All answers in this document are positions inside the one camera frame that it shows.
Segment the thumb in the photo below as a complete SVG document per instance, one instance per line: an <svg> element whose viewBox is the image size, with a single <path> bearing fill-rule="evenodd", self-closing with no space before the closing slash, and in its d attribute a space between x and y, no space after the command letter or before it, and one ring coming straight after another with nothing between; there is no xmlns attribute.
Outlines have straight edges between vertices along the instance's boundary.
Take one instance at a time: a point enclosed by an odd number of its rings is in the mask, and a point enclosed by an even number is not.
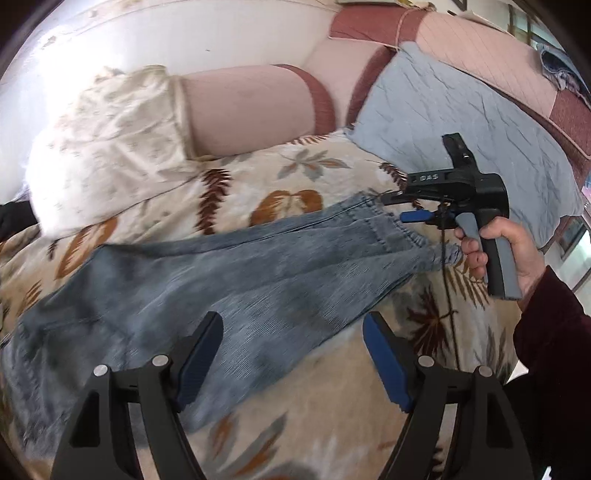
<svg viewBox="0 0 591 480"><path fill-rule="evenodd" d="M511 245L520 244L529 240L529 234L518 223L505 217L495 217L492 221L480 229L480 236L486 239L504 236Z"/></svg>

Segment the black cable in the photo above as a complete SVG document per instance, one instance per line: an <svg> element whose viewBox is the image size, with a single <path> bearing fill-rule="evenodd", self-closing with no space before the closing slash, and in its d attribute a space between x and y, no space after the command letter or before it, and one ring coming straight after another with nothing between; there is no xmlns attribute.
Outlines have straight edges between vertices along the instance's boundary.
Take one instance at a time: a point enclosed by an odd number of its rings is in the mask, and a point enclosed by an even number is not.
<svg viewBox="0 0 591 480"><path fill-rule="evenodd" d="M441 274L443 275L443 287L445 288L445 295L447 297L447 308L449 309L449 323L452 327L452 342L453 350L456 354L456 368L460 370L460 353L457 348L456 324L453 320L452 296L449 293L449 285L447 283L447 275L445 275L445 218L447 213L447 206L441 203L440 211L440 227L441 227Z"/></svg>

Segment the silver screw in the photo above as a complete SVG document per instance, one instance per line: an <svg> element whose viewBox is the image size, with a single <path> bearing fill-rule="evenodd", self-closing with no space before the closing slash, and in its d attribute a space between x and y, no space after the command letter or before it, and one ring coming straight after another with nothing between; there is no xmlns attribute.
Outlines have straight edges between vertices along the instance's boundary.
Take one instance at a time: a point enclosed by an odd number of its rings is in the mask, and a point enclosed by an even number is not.
<svg viewBox="0 0 591 480"><path fill-rule="evenodd" d="M418 364L421 365L421 367L429 368L435 365L435 360L428 355L421 355L418 358Z"/></svg>
<svg viewBox="0 0 591 480"><path fill-rule="evenodd" d="M109 371L109 367L104 364L97 365L95 369L92 371L95 377L102 377L105 373Z"/></svg>
<svg viewBox="0 0 591 480"><path fill-rule="evenodd" d="M492 370L486 365L479 366L478 373L480 373L483 377L492 377Z"/></svg>
<svg viewBox="0 0 591 480"><path fill-rule="evenodd" d="M152 359L152 365L155 367L163 367L168 363L168 357L166 355L156 355Z"/></svg>

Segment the gray handle grip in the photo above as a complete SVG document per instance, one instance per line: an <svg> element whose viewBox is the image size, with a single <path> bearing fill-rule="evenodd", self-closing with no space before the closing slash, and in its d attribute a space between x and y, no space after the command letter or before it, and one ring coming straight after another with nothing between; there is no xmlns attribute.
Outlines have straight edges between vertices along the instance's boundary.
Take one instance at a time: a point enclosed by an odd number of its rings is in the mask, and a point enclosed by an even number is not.
<svg viewBox="0 0 591 480"><path fill-rule="evenodd" d="M475 238L489 257L486 264L485 281L488 283L488 294L502 300L520 300L522 297L517 282L517 268L509 240L499 237L494 240L480 238L476 217L473 213L461 213L456 223L464 230L466 236Z"/></svg>

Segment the gripper handle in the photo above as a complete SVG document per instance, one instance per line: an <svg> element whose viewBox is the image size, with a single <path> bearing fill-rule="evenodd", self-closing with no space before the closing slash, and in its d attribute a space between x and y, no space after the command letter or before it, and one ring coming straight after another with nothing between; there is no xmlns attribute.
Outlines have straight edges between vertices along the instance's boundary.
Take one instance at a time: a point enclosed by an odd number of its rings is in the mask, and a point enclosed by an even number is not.
<svg viewBox="0 0 591 480"><path fill-rule="evenodd" d="M456 223L466 236L478 241L480 249L488 256L485 277L488 294L501 300L521 300L517 268L509 240L504 237L492 240L480 237L480 228L499 215L500 212L493 209L478 210L476 214L466 212L456 216Z"/></svg>

